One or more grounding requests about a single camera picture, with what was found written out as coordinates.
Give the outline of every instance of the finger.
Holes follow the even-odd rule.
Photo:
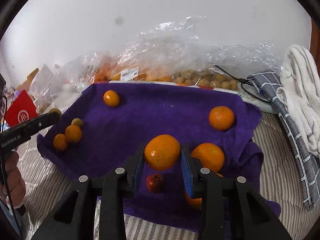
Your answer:
[[[11,152],[9,159],[5,162],[5,171],[7,173],[11,172],[17,167],[19,161],[19,154],[17,152]]]
[[[9,191],[11,192],[20,183],[20,181],[21,181],[21,173],[19,169],[16,167],[15,170],[11,171],[7,177]],[[2,190],[5,194],[7,194],[5,185],[2,186]]]
[[[18,184],[10,192],[11,199],[12,199],[12,204],[13,204],[14,207],[18,207],[22,203],[25,194],[26,194],[26,186],[25,186],[24,182]]]

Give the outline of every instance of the red box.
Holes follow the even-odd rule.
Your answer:
[[[36,106],[27,92],[23,90],[7,110],[5,120],[10,127],[13,127],[37,116]]]

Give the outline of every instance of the purple cloth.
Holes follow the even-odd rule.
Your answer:
[[[119,94],[120,106],[111,108],[103,102],[107,90]],[[215,130],[208,122],[209,112],[216,106],[227,106],[235,113],[236,123],[226,132]],[[74,118],[84,122],[83,138],[58,153],[53,138],[64,133]],[[169,85],[101,83],[91,85],[45,137],[39,134],[37,145],[42,157],[51,160],[69,179],[75,179],[80,175],[106,175],[121,167],[139,144],[160,134],[188,143],[191,151],[210,142],[225,153],[220,173],[228,178],[244,176],[259,191],[263,154],[250,139],[260,119],[256,106],[234,94]],[[124,199],[124,212],[153,223],[198,231],[200,212],[185,200],[180,164],[162,172],[166,181],[163,193],[147,190],[146,177],[153,173],[158,172],[145,164],[140,190],[135,198]],[[272,203],[272,209],[280,214],[278,204]]]

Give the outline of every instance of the clear plastic wrap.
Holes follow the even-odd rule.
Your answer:
[[[28,91],[28,94],[34,98],[33,103],[38,113],[52,103],[55,95],[61,91],[61,86],[62,82],[44,64],[34,77]]]
[[[179,23],[162,23],[140,33],[118,56],[88,53],[56,69],[54,76],[58,82],[72,83],[79,92],[94,82],[110,80],[175,82],[238,90],[237,81],[215,64],[237,78],[268,68],[279,72],[280,58],[273,45],[204,44],[197,36],[197,26],[203,22],[203,17],[188,17]]]

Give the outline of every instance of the screw head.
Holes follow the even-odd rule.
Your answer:
[[[124,173],[124,168],[116,168],[116,174]]]
[[[210,173],[210,170],[208,168],[201,168],[200,172],[202,174],[209,174]]]
[[[247,180],[245,179],[245,177],[239,176],[237,178],[237,181],[240,182],[240,183],[245,183]]]
[[[88,176],[86,176],[86,175],[82,175],[79,177],[80,182],[86,182],[87,180],[88,180]]]

